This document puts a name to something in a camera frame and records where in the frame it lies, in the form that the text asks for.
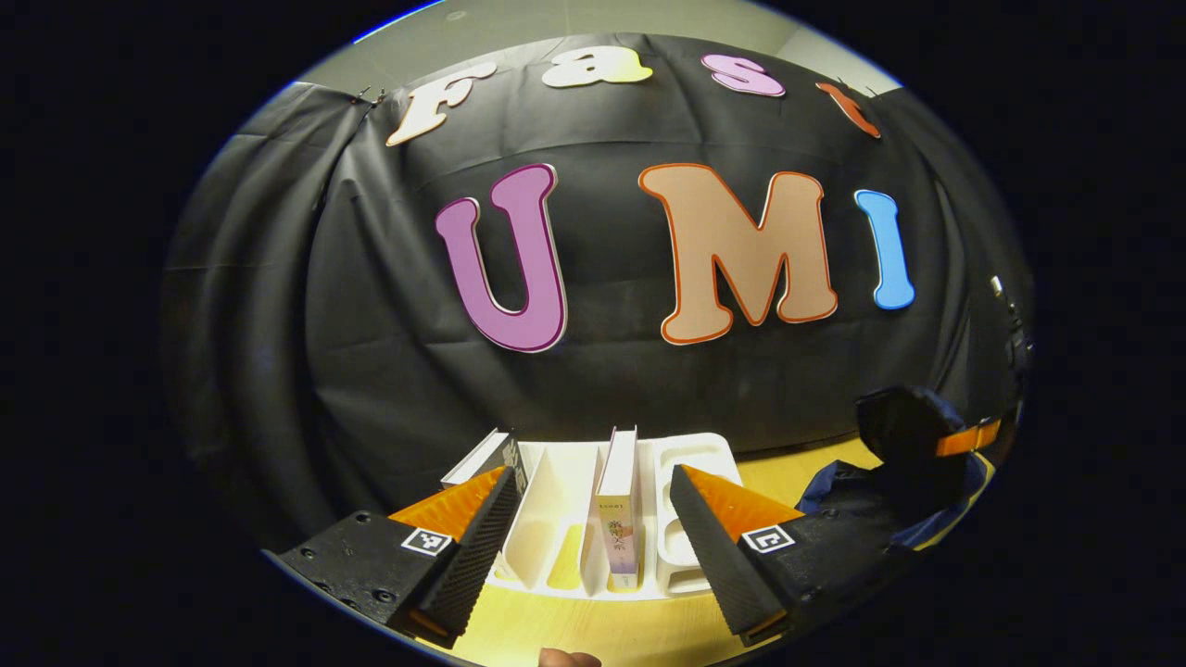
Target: letter u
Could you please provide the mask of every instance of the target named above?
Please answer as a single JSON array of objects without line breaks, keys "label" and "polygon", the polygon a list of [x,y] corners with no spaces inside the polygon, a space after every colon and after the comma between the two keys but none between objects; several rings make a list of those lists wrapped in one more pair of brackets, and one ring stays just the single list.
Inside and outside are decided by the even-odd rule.
[{"label": "letter u", "polygon": [[542,352],[565,335],[568,304],[547,205],[555,186],[556,170],[536,164],[508,173],[490,190],[491,203],[510,218],[527,282],[527,303],[519,311],[500,306],[490,291],[476,234],[478,202],[458,199],[436,215],[436,233],[445,239],[466,313],[483,336],[510,350]]}]

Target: cutout letter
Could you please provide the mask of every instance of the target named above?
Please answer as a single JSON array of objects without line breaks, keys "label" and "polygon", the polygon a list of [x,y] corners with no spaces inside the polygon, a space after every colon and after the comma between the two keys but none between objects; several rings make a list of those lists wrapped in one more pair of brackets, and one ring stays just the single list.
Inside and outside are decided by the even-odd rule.
[{"label": "cutout letter", "polygon": [[588,46],[566,51],[551,59],[556,66],[543,72],[543,82],[553,88],[608,83],[633,83],[651,76],[653,70],[638,62],[638,52],[625,46]]},{"label": "cutout letter", "polygon": [[486,78],[497,69],[498,65],[495,63],[482,63],[426,83],[409,93],[412,104],[408,107],[408,113],[403,114],[400,128],[387,138],[387,145],[395,146],[438,128],[445,122],[445,114],[436,113],[436,107],[442,103],[451,108],[460,104],[473,89],[474,78]]},{"label": "cutout letter", "polygon": [[906,275],[906,255],[898,234],[898,204],[888,195],[873,190],[857,190],[853,198],[869,216],[873,243],[878,247],[881,280],[873,291],[873,300],[884,310],[904,309],[914,300],[914,286]]},{"label": "cutout letter", "polygon": [[725,88],[739,93],[752,93],[767,97],[782,97],[786,89],[761,69],[761,65],[745,58],[709,53],[700,59],[701,64],[713,70],[713,81]]},{"label": "cutout letter", "polygon": [[565,335],[568,306],[547,205],[555,186],[556,170],[541,164],[508,173],[490,190],[490,201],[510,217],[527,281],[527,303],[518,312],[498,305],[490,291],[476,234],[478,202],[458,199],[436,215],[465,311],[483,336],[510,350],[541,352]]},{"label": "cutout letter", "polygon": [[881,132],[873,127],[869,121],[865,120],[865,116],[861,115],[861,107],[859,107],[852,97],[844,95],[839,88],[830,83],[817,83],[816,88],[823,90],[828,95],[831,95],[831,99],[836,102],[836,106],[840,107],[840,110],[844,112],[848,120],[853,121],[856,127],[863,129],[866,134],[874,139],[881,139]]},{"label": "cutout letter", "polygon": [[778,300],[783,322],[810,322],[836,312],[828,279],[820,182],[778,172],[770,179],[761,222],[754,223],[733,191],[704,165],[646,169],[639,186],[663,202],[671,229],[676,306],[663,320],[663,337],[686,345],[723,336],[733,312],[716,297],[716,271],[751,325],[766,319],[786,267],[786,291]]}]

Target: tan letter m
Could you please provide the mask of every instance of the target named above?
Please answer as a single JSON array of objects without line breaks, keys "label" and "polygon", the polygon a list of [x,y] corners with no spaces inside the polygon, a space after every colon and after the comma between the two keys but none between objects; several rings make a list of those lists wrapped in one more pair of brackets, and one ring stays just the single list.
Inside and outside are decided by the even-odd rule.
[{"label": "tan letter m", "polygon": [[810,322],[836,312],[820,217],[823,188],[816,179],[776,173],[760,223],[704,165],[656,165],[643,171],[638,184],[663,202],[671,229],[676,306],[662,328],[669,342],[710,341],[733,326],[733,312],[716,296],[715,267],[753,326],[766,319],[783,267],[786,291],[778,300],[779,319]]}]

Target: yellow table surface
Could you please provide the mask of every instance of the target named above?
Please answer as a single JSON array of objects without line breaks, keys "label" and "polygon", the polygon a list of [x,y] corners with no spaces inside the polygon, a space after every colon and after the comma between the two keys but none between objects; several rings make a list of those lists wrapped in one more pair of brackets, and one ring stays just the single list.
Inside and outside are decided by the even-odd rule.
[{"label": "yellow table surface", "polygon": [[[738,471],[747,488],[793,506],[815,474],[837,459],[861,468],[881,463],[854,438],[795,453],[739,460]],[[435,644],[427,646],[442,650]],[[541,647],[589,653],[604,667],[694,667],[751,650],[729,634],[716,599],[708,592],[671,599],[606,602],[540,596],[487,584],[473,608],[466,633],[445,653],[490,667],[535,667]]]}]

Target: book holder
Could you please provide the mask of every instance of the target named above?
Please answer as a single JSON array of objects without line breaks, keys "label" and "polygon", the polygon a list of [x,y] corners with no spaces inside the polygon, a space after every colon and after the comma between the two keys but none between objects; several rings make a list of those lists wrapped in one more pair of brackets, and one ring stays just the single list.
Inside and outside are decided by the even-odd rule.
[{"label": "book holder", "polygon": [[576,599],[665,599],[709,592],[671,504],[671,470],[686,463],[741,484],[725,438],[695,433],[639,439],[636,456],[643,561],[639,586],[616,590],[600,533],[594,487],[610,443],[519,442],[527,491],[486,583]]}]

